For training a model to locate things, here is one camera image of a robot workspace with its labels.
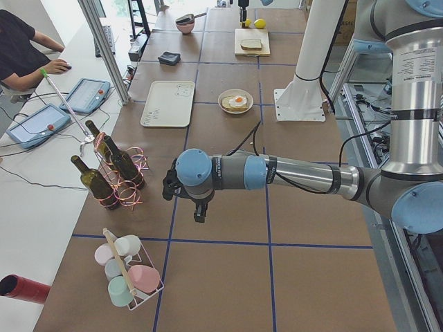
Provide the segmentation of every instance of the wine bottle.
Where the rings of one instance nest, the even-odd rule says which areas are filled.
[[[105,135],[103,138],[106,146],[111,151],[111,162],[122,178],[127,181],[134,182],[138,189],[145,186],[145,179],[134,165],[131,157],[126,151],[120,150],[111,137]]]
[[[79,156],[72,156],[71,162],[82,173],[80,180],[93,196],[108,210],[114,210],[120,206],[120,201],[114,195],[114,189],[105,180],[103,175],[94,168],[89,168]]]
[[[97,145],[98,135],[100,134],[100,130],[96,127],[94,122],[91,120],[87,120],[85,122],[86,127],[88,127],[89,131],[94,135],[94,146],[97,147],[97,152],[100,154],[102,159],[109,165],[112,166],[111,162],[111,152],[108,149],[108,146],[106,146],[105,142],[100,142],[100,144]]]

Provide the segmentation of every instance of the cup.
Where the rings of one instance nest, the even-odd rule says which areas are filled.
[[[123,260],[123,262],[125,263],[126,269],[128,269],[130,267],[128,264],[131,260],[132,260],[132,256],[127,256]],[[108,279],[108,282],[110,282],[113,278],[118,277],[119,275],[122,275],[122,271],[120,271],[120,267],[118,266],[115,258],[111,258],[109,261],[106,262],[105,275],[106,275],[106,279]]]
[[[44,304],[50,286],[35,282],[19,275],[8,275],[0,281],[0,295]]]
[[[153,293],[160,284],[160,273],[146,265],[131,266],[127,272],[135,288],[147,294]]]
[[[184,24],[184,25],[176,24],[175,26],[177,27],[177,29],[179,29],[179,31],[181,31],[181,33],[183,33],[184,35],[187,35],[188,33],[190,33],[194,29],[194,25],[195,25],[195,21],[193,21],[190,24]]]
[[[117,252],[120,256],[135,256],[141,248],[140,239],[135,235],[119,237],[115,242]]]
[[[94,258],[96,259],[96,262],[99,263],[101,266],[105,266],[111,258],[114,258],[109,244],[105,243],[98,247],[94,254]]]
[[[114,306],[127,306],[134,300],[122,276],[115,277],[109,282],[108,293]]]

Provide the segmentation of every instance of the green tip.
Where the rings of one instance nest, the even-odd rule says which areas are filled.
[[[40,68],[40,73],[42,73],[43,77],[48,77],[48,73],[46,72],[45,68]]]

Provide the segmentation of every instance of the person's arm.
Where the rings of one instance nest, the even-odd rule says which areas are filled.
[[[63,59],[55,59],[45,64],[42,68],[46,70],[48,74],[61,74],[68,71],[68,64]],[[33,71],[31,74],[19,77],[16,73],[8,76],[3,83],[8,85],[10,88],[18,91],[26,91],[28,89],[36,87],[43,79],[42,73],[40,73],[40,68]]]
[[[54,39],[46,36],[44,33],[41,33],[39,31],[35,31],[35,35],[32,40],[42,46],[45,46],[57,52],[63,52],[64,50],[63,45],[57,43]]]

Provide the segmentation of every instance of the wooden cutting board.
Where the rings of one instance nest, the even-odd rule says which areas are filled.
[[[261,50],[244,50],[240,46],[243,39],[260,39],[262,42]],[[235,29],[235,55],[248,55],[252,57],[263,56],[268,57],[271,55],[271,49],[269,48],[269,36],[267,29]]]

